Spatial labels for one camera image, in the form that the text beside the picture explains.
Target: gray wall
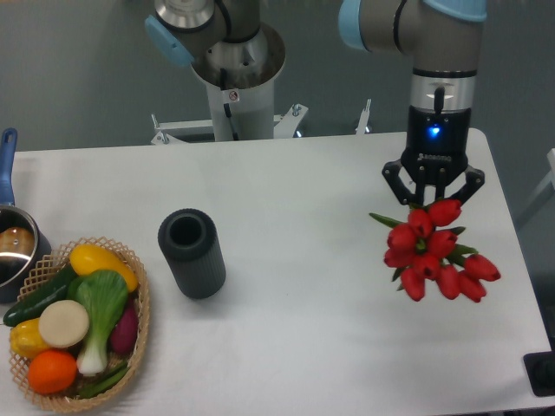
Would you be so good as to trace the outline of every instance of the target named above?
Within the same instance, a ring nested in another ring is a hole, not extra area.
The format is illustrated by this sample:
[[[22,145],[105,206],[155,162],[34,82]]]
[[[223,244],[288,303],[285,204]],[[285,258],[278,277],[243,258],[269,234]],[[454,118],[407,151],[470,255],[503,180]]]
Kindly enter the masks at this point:
[[[147,40],[152,0],[0,2],[0,127],[19,150],[146,145],[160,122],[209,118],[190,70],[172,67]],[[263,19],[284,38],[276,111],[310,108],[306,133],[351,133],[367,98],[378,133],[405,130],[411,62],[348,49],[339,0],[267,0]],[[555,42],[551,0],[490,0],[473,126],[484,131],[513,214],[548,172],[554,146]],[[555,200],[520,232],[543,304],[555,304]]]

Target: bok choy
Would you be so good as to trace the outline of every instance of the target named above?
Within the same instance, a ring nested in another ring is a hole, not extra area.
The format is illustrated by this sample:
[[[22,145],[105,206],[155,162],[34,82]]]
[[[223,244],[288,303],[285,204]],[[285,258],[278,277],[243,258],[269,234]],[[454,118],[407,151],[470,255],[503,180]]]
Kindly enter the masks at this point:
[[[101,373],[108,364],[107,342],[123,314],[127,285],[112,270],[98,270],[82,279],[75,299],[87,310],[90,326],[77,357],[77,367],[79,373],[88,377]]]

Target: light blue joint cap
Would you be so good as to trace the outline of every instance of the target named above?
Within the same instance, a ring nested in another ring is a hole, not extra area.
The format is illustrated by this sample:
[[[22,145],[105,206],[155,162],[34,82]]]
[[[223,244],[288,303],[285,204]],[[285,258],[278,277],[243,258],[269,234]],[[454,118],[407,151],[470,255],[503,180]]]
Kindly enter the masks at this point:
[[[339,35],[351,48],[366,50],[361,37],[360,9],[361,0],[343,0],[339,10]]]
[[[160,23],[156,17],[149,16],[145,20],[145,29],[154,46],[164,55],[168,61],[178,67],[191,65],[194,57],[170,32]]]
[[[428,6],[457,19],[484,22],[487,17],[486,0],[424,0]]]

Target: purple eggplant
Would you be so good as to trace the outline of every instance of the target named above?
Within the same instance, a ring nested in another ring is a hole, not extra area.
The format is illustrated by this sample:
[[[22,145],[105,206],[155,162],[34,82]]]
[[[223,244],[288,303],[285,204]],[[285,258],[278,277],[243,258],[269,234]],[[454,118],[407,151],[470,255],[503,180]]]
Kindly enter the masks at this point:
[[[123,315],[110,334],[110,347],[117,354],[131,353],[137,341],[138,331],[139,317],[135,312],[133,300],[129,300]]]

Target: orange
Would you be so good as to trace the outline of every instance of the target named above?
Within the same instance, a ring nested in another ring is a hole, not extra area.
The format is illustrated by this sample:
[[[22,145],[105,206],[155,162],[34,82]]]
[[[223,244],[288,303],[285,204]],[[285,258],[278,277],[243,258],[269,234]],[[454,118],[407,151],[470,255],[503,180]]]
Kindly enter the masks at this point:
[[[77,376],[77,362],[66,351],[49,349],[40,353],[29,365],[29,386],[39,394],[61,392],[71,386]]]

